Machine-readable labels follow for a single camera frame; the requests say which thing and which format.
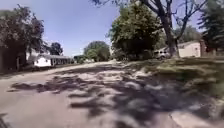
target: sky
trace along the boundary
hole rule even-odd
[[[97,7],[90,0],[0,0],[0,3],[0,9],[13,9],[17,4],[30,7],[44,21],[43,39],[59,42],[66,56],[82,54],[83,48],[95,40],[111,45],[106,34],[119,16],[115,5]],[[189,24],[197,27],[199,16],[194,15]]]

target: asphalt road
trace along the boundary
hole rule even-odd
[[[147,75],[104,62],[1,79],[0,117],[12,128],[215,127]]]

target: lawn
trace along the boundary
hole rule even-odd
[[[200,92],[215,98],[224,97],[224,58],[186,58],[144,61],[132,65],[151,72],[162,81],[176,81],[184,92]]]

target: white car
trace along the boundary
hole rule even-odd
[[[155,51],[154,56],[156,59],[163,60],[169,58],[170,54],[167,51],[162,50],[162,51]]]

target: leafy tree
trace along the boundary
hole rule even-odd
[[[155,45],[155,49],[160,49],[166,47],[166,35],[164,32],[160,33],[159,41]]]
[[[86,57],[84,55],[74,56],[74,60],[79,64],[83,64],[85,59]]]
[[[208,49],[224,48],[224,8],[218,0],[209,0],[202,10],[200,28]]]
[[[63,53],[61,44],[58,42],[52,43],[50,47],[50,53],[51,55],[61,55]]]
[[[140,1],[140,4],[146,5],[151,11],[153,11],[159,18],[162,23],[162,27],[164,28],[167,44],[169,46],[169,51],[171,57],[179,57],[177,42],[184,33],[184,30],[187,26],[187,23],[191,16],[200,10],[207,0],[182,0],[180,4],[178,0],[92,0],[98,5],[105,4],[109,1],[115,3],[117,5],[127,4],[127,1],[136,2]],[[172,20],[174,17],[179,24],[181,31],[176,36],[173,33],[173,24]]]
[[[26,63],[26,51],[41,51],[44,26],[28,7],[0,10],[0,46],[5,68]]]
[[[110,58],[110,48],[103,41],[93,41],[85,49],[84,55],[89,59],[98,61],[108,61]]]
[[[160,24],[145,5],[132,3],[120,8],[120,16],[109,31],[115,53],[138,60],[145,51],[154,50],[159,40]]]
[[[180,33],[180,31],[181,31],[181,28],[177,28],[174,31],[174,33],[177,35],[178,33]],[[197,29],[192,26],[187,26],[186,29],[184,30],[182,37],[179,40],[179,43],[200,40],[200,39],[201,39],[201,34],[197,31]]]

